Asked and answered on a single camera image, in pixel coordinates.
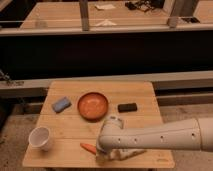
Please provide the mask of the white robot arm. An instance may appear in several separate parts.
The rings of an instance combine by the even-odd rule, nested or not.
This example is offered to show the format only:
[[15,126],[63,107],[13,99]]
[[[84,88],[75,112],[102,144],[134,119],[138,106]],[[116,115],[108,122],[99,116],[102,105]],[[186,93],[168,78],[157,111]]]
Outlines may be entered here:
[[113,150],[157,149],[213,152],[213,118],[192,118],[153,127],[124,128],[118,115],[109,115],[96,140],[96,161],[110,160]]

